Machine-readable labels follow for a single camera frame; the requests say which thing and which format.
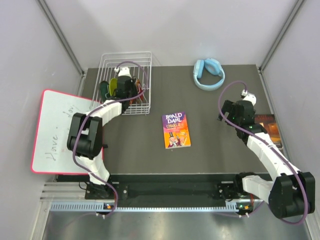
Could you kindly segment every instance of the white dish rack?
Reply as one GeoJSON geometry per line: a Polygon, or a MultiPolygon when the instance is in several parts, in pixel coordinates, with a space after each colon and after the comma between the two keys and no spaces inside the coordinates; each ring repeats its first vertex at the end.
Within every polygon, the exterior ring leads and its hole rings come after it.
{"type": "Polygon", "coordinates": [[[152,53],[144,52],[125,52],[125,53],[105,53],[101,56],[99,70],[94,87],[91,107],[96,108],[102,103],[99,84],[102,81],[110,83],[112,78],[116,78],[115,67],[123,61],[133,61],[141,65],[146,72],[148,79],[145,78],[143,71],[132,63],[124,63],[121,67],[129,67],[131,76],[140,80],[142,88],[145,90],[142,103],[132,103],[123,113],[124,115],[149,114],[151,107],[151,66],[152,53]]]}

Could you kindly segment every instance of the gray table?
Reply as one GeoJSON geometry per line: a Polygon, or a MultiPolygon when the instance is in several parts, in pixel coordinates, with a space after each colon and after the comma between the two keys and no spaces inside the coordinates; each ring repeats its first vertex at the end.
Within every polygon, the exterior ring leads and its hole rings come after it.
{"type": "MultiPolygon", "coordinates": [[[[227,84],[241,80],[257,97],[258,114],[270,109],[255,65],[226,65],[227,84]]],[[[97,68],[90,68],[83,97],[92,98],[97,68]]],[[[213,84],[219,77],[204,71],[202,83],[213,84]]],[[[230,88],[224,100],[240,99],[242,85],[230,88]]],[[[122,115],[104,127],[109,148],[104,164],[111,174],[188,174],[266,172],[257,157],[237,137],[233,127],[217,121],[218,97],[222,88],[204,91],[196,87],[193,66],[153,67],[150,114],[122,115]],[[186,112],[191,147],[165,149],[161,116],[186,112]]]]}

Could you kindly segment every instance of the gray wall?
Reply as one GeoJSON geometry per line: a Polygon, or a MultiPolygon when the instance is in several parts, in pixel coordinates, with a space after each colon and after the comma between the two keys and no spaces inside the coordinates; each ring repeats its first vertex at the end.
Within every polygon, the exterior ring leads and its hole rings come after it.
{"type": "Polygon", "coordinates": [[[30,170],[44,89],[75,93],[75,70],[35,0],[0,7],[0,233],[28,239],[48,179],[30,170]]]}
{"type": "Polygon", "coordinates": [[[260,64],[296,0],[46,0],[83,68],[103,53],[153,65],[260,64]]]}
{"type": "Polygon", "coordinates": [[[316,178],[320,210],[320,1],[307,0],[265,70],[290,158],[316,178]]]}

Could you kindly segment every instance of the dish rack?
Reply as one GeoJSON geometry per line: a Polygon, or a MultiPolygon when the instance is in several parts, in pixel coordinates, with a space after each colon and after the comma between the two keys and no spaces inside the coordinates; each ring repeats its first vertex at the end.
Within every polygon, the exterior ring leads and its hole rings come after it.
{"type": "Polygon", "coordinates": [[[123,115],[149,114],[151,107],[151,66],[152,53],[144,52],[125,52],[125,53],[105,53],[101,56],[99,70],[96,77],[91,109],[96,108],[102,103],[99,84],[102,81],[110,83],[112,78],[116,78],[115,67],[123,61],[133,61],[141,65],[146,72],[148,79],[145,78],[143,71],[132,63],[124,63],[120,67],[129,67],[131,76],[140,80],[142,88],[145,90],[141,103],[132,103],[123,115]]]}

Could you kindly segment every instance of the blue headphones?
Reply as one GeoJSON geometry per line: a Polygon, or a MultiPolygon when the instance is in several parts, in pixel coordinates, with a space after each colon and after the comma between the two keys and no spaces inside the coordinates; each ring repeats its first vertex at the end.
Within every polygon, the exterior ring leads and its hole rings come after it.
{"type": "Polygon", "coordinates": [[[198,88],[200,88],[202,90],[206,90],[206,91],[213,91],[213,90],[220,88],[221,85],[224,83],[225,72],[222,69],[220,62],[218,62],[217,60],[215,60],[213,58],[207,58],[206,60],[196,61],[196,64],[194,65],[194,68],[193,68],[193,78],[194,78],[194,83],[195,83],[195,85],[198,86],[198,88]],[[213,84],[213,85],[201,84],[198,81],[198,79],[200,79],[202,77],[204,67],[212,75],[220,76],[221,80],[218,83],[213,84]]]}

